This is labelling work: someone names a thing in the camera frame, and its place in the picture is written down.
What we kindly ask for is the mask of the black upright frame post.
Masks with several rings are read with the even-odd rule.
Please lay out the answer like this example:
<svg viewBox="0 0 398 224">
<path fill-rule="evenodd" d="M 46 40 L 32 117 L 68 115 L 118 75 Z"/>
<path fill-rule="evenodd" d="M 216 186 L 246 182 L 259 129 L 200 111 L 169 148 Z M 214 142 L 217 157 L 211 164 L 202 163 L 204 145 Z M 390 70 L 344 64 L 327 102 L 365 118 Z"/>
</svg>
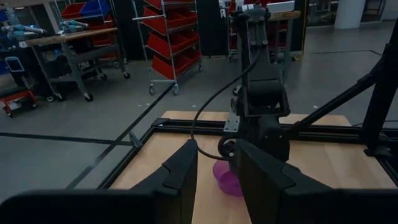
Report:
<svg viewBox="0 0 398 224">
<path fill-rule="evenodd" d="M 375 77 L 374 89 L 361 128 L 361 140 L 369 157 L 390 157 L 389 146 L 380 144 L 382 127 L 398 90 L 398 18 L 391 38 L 371 74 Z"/>
</svg>

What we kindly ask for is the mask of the red and blue bin shelf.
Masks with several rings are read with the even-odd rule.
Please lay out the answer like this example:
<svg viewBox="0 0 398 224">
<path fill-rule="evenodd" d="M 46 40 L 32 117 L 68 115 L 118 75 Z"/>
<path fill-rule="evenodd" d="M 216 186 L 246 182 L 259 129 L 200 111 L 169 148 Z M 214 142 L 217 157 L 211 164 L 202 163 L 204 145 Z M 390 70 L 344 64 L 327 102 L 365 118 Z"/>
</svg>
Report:
<svg viewBox="0 0 398 224">
<path fill-rule="evenodd" d="M 68 5 L 61 13 L 63 19 L 106 17 L 111 11 L 107 0 L 89 0 Z"/>
</svg>

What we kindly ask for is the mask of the black diagonal frame strut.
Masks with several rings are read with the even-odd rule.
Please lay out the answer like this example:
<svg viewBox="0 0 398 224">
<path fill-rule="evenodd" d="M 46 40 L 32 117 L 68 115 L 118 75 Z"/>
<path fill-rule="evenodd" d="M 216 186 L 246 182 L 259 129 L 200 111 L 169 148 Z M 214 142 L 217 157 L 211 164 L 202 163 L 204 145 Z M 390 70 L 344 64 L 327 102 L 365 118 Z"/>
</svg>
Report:
<svg viewBox="0 0 398 224">
<path fill-rule="evenodd" d="M 381 76 L 382 71 L 373 71 L 360 78 L 356 84 L 349 87 L 343 93 L 339 94 L 338 96 L 327 102 L 325 105 L 321 106 L 319 109 L 309 114 L 303 120 L 294 123 L 293 126 L 288 129 L 289 133 L 297 133 L 307 126 L 318 121 L 329 112 L 332 112 L 333 110 L 345 104 L 355 96 L 373 86 L 381 78 Z"/>
</svg>

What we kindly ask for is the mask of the black aluminium table frame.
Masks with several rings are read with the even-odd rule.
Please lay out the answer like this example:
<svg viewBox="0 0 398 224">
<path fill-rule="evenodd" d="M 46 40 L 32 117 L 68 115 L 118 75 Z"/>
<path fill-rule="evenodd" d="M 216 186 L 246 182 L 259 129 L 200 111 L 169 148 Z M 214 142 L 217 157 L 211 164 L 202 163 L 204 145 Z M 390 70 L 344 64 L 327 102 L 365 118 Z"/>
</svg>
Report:
<svg viewBox="0 0 398 224">
<path fill-rule="evenodd" d="M 99 188 L 107 189 L 115 183 L 122 171 L 135 158 L 138 152 L 144 147 L 144 144 L 150 139 L 154 133 L 174 133 L 174 134 L 190 134 L 209 136 L 226 136 L 234 133 L 223 131 L 225 121 L 209 121 L 209 120 L 188 120 L 188 119 L 171 119 L 157 118 L 150 128 L 139 139 L 143 146 L 134 148 L 129 141 L 128 144 L 132 149 L 123 157 L 121 162 L 105 177 L 100 183 Z M 342 144 L 365 145 L 361 140 L 360 126 L 328 126 L 328 125 L 309 125 L 297 133 L 289 133 L 288 137 L 294 141 L 306 142 L 328 142 Z M 380 144 L 389 146 L 391 156 L 376 156 L 376 160 L 384 169 L 393 183 L 398 186 L 398 128 L 382 128 Z"/>
</svg>

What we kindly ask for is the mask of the pink plastic cup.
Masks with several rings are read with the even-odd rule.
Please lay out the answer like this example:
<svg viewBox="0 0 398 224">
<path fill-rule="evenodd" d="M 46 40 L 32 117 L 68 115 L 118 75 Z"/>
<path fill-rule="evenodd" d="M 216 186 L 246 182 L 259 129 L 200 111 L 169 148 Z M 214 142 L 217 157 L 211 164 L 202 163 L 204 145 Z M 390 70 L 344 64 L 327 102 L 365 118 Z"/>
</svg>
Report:
<svg viewBox="0 0 398 224">
<path fill-rule="evenodd" d="M 212 168 L 218 187 L 226 195 L 243 197 L 237 175 L 229 168 L 226 161 L 216 161 Z"/>
</svg>

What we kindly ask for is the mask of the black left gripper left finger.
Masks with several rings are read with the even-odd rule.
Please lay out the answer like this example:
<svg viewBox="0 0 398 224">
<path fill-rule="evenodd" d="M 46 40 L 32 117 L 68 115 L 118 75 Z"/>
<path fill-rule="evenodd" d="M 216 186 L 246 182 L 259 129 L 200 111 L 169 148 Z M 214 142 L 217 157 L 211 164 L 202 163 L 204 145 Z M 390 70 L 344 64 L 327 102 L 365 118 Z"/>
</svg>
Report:
<svg viewBox="0 0 398 224">
<path fill-rule="evenodd" d="M 0 204 L 0 224 L 191 224 L 198 144 L 188 140 L 128 190 L 33 190 Z"/>
</svg>

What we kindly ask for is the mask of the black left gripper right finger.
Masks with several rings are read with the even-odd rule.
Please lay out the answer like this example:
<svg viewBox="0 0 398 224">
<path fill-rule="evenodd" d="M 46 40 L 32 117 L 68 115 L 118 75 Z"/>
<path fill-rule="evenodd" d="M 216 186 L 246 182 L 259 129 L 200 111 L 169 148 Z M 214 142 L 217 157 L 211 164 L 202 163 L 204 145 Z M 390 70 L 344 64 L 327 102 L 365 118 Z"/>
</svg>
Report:
<svg viewBox="0 0 398 224">
<path fill-rule="evenodd" d="M 334 189 L 250 142 L 235 148 L 252 224 L 398 224 L 398 189 Z"/>
</svg>

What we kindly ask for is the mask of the white box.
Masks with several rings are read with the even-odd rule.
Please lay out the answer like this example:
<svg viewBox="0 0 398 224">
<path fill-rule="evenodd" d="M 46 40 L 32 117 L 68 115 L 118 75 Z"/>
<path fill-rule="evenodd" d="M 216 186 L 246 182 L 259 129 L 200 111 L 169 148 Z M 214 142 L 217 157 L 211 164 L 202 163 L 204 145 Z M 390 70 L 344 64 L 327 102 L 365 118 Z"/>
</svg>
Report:
<svg viewBox="0 0 398 224">
<path fill-rule="evenodd" d="M 295 1 L 270 2 L 267 8 L 271 13 L 291 12 L 295 9 Z"/>
</svg>

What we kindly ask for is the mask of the wooden top workbench on wheels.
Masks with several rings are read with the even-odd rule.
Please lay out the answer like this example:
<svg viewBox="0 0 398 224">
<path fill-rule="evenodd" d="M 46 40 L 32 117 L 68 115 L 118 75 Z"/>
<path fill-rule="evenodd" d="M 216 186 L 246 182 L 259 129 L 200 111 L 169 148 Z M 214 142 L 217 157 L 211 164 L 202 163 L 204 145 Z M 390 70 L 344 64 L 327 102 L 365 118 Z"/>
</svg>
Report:
<svg viewBox="0 0 398 224">
<path fill-rule="evenodd" d="M 70 50 L 68 44 L 69 42 L 79 40 L 84 41 L 86 44 L 91 44 L 92 41 L 90 40 L 90 38 L 92 36 L 101 34 L 110 34 L 113 39 L 113 43 L 97 49 L 91 48 L 90 50 L 80 54 L 74 54 Z M 30 39 L 25 41 L 25 44 L 32 48 L 39 62 L 41 70 L 45 76 L 45 79 L 49 83 L 52 95 L 58 101 L 63 101 L 65 98 L 57 90 L 56 84 L 65 82 L 75 82 L 78 89 L 81 91 L 81 94 L 85 97 L 85 100 L 87 102 L 93 101 L 93 95 L 89 94 L 86 90 L 82 76 L 86 73 L 97 71 L 98 75 L 104 78 L 105 75 L 101 73 L 101 68 L 104 66 L 104 64 L 99 62 L 98 59 L 110 52 L 115 53 L 119 68 L 121 69 L 124 77 L 126 79 L 131 77 L 130 73 L 128 73 L 125 68 L 124 59 L 121 55 L 121 47 L 118 41 L 118 29 L 115 27 L 99 30 L 85 30 L 69 34 Z M 46 62 L 44 59 L 44 54 L 41 51 L 41 47 L 53 44 L 59 44 L 62 47 L 63 54 L 66 57 L 67 64 L 71 70 L 71 72 L 67 76 L 54 77 L 53 70 L 50 69 L 49 63 Z"/>
</svg>

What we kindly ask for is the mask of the red low step cart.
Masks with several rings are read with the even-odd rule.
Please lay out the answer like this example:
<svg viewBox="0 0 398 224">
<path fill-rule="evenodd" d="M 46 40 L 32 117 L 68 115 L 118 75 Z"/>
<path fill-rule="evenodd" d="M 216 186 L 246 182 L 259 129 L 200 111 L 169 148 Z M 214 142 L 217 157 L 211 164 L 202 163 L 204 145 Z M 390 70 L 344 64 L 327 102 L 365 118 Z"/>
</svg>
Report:
<svg viewBox="0 0 398 224">
<path fill-rule="evenodd" d="M 27 88 L 15 87 L 0 91 L 0 102 L 3 104 L 2 110 L 13 117 L 13 112 L 21 108 L 37 108 L 38 101 L 35 95 Z"/>
</svg>

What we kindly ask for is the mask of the white framed tablet screen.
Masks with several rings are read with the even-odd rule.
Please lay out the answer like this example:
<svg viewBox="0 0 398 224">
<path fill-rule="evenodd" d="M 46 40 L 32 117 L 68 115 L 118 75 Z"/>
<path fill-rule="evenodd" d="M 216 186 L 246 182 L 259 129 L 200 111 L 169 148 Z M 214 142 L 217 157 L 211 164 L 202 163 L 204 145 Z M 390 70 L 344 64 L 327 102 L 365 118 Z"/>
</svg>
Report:
<svg viewBox="0 0 398 224">
<path fill-rule="evenodd" d="M 8 69 L 11 72 L 24 72 L 25 71 L 25 69 L 18 57 L 10 56 L 10 57 L 6 57 L 4 60 L 5 60 L 5 63 L 7 64 Z"/>
</svg>

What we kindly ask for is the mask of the white round pillar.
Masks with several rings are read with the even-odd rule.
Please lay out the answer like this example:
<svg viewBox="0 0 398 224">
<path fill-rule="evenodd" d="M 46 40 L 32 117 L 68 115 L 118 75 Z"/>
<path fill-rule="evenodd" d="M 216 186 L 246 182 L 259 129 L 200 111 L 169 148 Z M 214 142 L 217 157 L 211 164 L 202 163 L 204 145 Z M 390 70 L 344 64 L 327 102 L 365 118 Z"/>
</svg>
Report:
<svg viewBox="0 0 398 224">
<path fill-rule="evenodd" d="M 357 29 L 360 26 L 366 0 L 339 0 L 335 29 Z"/>
</svg>

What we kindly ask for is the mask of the silver metal mounting bracket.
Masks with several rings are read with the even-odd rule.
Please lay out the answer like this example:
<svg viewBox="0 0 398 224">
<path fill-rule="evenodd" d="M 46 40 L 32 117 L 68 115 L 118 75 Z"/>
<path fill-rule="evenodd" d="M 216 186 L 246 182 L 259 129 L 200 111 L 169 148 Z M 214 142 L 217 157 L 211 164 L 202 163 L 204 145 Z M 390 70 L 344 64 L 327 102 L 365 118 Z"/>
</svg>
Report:
<svg viewBox="0 0 398 224">
<path fill-rule="evenodd" d="M 224 124 L 223 131 L 227 133 L 236 133 L 239 130 L 240 117 L 233 111 L 229 111 Z"/>
</svg>

